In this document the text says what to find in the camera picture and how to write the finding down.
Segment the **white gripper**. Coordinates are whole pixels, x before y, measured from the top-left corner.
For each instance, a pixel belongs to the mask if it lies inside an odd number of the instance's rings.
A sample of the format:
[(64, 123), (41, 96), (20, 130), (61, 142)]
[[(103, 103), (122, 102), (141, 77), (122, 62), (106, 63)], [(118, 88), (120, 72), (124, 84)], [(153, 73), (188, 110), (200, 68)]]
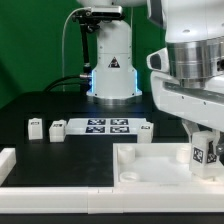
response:
[(182, 125), (193, 143), (193, 135), (200, 131), (198, 124), (221, 131), (216, 134), (215, 152), (224, 154), (224, 75), (205, 82), (204, 89), (180, 86), (179, 80), (168, 74), (168, 53), (163, 48), (147, 56), (151, 72), (151, 90), (157, 108), (183, 118)]

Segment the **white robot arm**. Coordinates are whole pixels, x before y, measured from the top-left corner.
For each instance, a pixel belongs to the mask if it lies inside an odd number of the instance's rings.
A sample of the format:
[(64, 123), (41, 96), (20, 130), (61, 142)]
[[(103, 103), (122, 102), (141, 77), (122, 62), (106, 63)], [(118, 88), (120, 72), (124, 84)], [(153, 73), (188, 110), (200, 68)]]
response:
[(147, 57), (161, 111), (224, 132), (224, 0), (78, 0), (96, 19), (120, 19), (124, 6), (148, 7), (166, 47)]

